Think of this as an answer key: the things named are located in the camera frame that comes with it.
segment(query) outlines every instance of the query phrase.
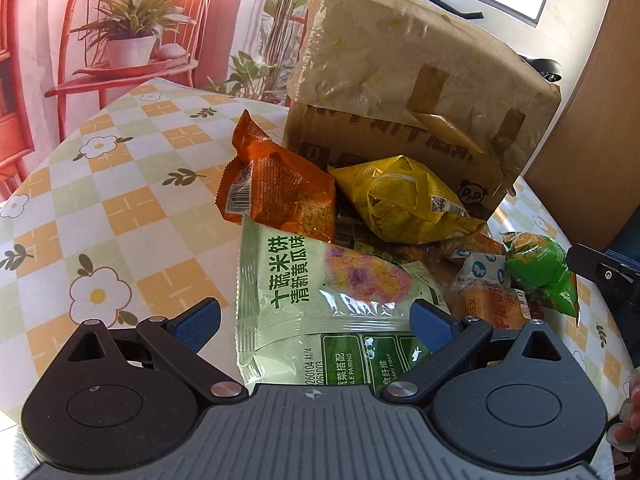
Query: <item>human hand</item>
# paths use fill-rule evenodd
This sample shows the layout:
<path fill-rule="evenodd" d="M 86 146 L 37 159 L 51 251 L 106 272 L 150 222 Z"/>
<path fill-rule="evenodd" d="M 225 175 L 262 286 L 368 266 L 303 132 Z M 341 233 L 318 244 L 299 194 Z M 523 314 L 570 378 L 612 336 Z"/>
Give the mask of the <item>human hand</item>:
<path fill-rule="evenodd" d="M 629 397 L 620 407 L 620 420 L 607 431 L 607 442 L 623 452 L 636 450 L 640 431 L 640 372 L 634 370 L 629 379 Z"/>

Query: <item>metal screw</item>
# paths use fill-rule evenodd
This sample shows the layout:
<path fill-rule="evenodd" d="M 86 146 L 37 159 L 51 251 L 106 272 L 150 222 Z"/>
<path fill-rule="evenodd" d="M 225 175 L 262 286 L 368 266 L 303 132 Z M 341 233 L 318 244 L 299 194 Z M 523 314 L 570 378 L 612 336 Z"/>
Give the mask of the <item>metal screw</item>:
<path fill-rule="evenodd" d="M 216 397 L 235 397 L 242 393 L 242 384 L 233 381 L 221 381 L 211 387 L 211 393 Z"/>
<path fill-rule="evenodd" d="M 386 390 L 394 397 L 411 397 L 418 393 L 418 386 L 409 381 L 396 381 L 390 383 Z"/>

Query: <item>tablecloth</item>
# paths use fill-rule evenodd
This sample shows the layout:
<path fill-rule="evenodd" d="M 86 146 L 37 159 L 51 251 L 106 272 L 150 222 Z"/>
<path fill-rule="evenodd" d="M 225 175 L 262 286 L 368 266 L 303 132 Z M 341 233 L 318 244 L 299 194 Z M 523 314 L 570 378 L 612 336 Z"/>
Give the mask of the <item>tablecloth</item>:
<path fill-rule="evenodd" d="M 84 319 L 134 326 L 218 298 L 222 326 L 200 355 L 239 380 L 234 343 L 237 225 L 214 203 L 235 154 L 243 110 L 280 142 L 287 109 L 153 79 L 83 124 L 0 210 L 0 410 L 15 420 L 58 350 Z M 519 179 L 490 228 L 525 230 L 569 246 Z M 579 280 L 582 323 L 549 321 L 610 414 L 631 362 L 604 300 Z"/>

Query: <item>green snack bag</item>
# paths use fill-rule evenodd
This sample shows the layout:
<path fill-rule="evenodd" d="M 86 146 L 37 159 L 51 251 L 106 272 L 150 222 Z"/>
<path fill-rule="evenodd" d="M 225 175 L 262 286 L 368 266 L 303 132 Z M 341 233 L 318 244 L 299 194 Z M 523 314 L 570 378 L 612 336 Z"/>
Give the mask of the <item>green snack bag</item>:
<path fill-rule="evenodd" d="M 556 283 L 543 285 L 536 289 L 542 306 L 557 310 L 560 314 L 578 317 L 578 290 L 575 274 L 566 269 Z"/>
<path fill-rule="evenodd" d="M 242 219 L 239 357 L 313 333 L 407 332 L 421 297 L 426 286 L 380 258 Z"/>
<path fill-rule="evenodd" d="M 372 384 L 376 394 L 431 355 L 411 333 L 329 333 L 287 337 L 253 352 L 244 384 Z"/>
<path fill-rule="evenodd" d="M 566 253 L 555 240 L 533 233 L 504 233 L 507 269 L 529 286 L 555 283 L 566 269 Z"/>
<path fill-rule="evenodd" d="M 502 234 L 507 246 L 506 268 L 528 300 L 578 317 L 575 274 L 566 266 L 564 249 L 551 238 L 533 233 Z"/>

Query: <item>gray gripper plate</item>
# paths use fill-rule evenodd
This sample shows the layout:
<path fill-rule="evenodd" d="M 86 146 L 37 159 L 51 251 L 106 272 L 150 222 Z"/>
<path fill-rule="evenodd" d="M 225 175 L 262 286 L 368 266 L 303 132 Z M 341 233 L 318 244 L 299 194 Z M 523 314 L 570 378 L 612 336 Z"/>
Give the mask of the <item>gray gripper plate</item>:
<path fill-rule="evenodd" d="M 583 464 L 542 477 L 596 479 Z M 516 476 L 460 458 L 431 433 L 418 409 L 381 402 L 368 386 L 272 384 L 259 386 L 240 404 L 209 408 L 182 446 L 153 463 L 94 476 L 43 464 L 28 476 L 28 480 L 512 478 Z"/>

